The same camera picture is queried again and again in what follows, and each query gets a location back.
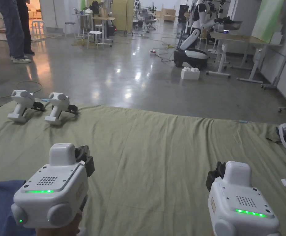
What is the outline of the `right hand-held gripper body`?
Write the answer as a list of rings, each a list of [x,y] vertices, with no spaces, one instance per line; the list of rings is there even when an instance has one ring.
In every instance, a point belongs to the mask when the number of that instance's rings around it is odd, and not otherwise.
[[[246,163],[226,162],[224,178],[209,171],[208,209],[215,236],[280,236],[279,220],[261,191],[252,186]]]

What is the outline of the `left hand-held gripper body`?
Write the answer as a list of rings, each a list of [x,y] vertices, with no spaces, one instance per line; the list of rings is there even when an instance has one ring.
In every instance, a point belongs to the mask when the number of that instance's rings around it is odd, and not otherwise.
[[[54,144],[49,163],[41,167],[14,194],[11,206],[17,225],[26,228],[61,228],[82,212],[88,199],[88,178],[93,157],[76,162],[72,143]]]

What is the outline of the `person's left hand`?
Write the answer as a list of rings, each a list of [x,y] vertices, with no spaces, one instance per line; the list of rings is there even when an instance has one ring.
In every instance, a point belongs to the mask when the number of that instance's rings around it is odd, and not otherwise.
[[[77,236],[81,220],[82,213],[78,212],[72,222],[61,228],[36,228],[36,236]]]

